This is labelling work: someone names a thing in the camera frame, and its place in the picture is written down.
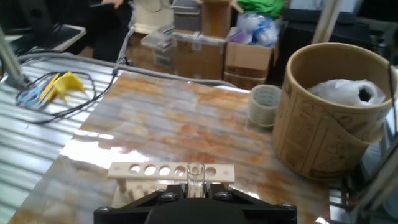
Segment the blurry background person hand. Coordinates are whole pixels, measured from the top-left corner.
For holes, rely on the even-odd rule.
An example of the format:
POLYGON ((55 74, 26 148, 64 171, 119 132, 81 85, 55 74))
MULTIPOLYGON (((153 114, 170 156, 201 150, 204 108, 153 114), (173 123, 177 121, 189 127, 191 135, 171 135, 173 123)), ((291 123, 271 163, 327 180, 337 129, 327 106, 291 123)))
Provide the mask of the blurry background person hand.
POLYGON ((112 4, 115 9, 118 9, 124 0, 101 0, 101 4, 112 4))

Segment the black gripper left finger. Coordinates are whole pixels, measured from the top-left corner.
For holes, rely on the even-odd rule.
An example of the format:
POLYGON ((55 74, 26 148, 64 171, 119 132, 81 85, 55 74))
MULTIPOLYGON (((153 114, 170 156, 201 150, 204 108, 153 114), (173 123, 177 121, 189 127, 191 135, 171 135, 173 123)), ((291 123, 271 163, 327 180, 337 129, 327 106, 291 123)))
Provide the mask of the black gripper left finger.
POLYGON ((187 184, 168 185, 121 208, 98 207, 93 212, 94 224, 145 224, 157 207, 186 199, 187 184))

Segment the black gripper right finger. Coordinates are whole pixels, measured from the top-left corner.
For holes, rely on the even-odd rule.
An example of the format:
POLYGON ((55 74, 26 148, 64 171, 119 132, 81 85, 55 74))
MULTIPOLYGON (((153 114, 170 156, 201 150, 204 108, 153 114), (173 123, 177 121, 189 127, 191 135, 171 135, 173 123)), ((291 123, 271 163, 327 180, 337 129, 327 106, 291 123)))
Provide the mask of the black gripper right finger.
POLYGON ((227 216, 238 212, 246 223, 297 224, 297 207, 291 204, 271 204, 223 184, 205 184, 205 197, 225 203, 227 216))

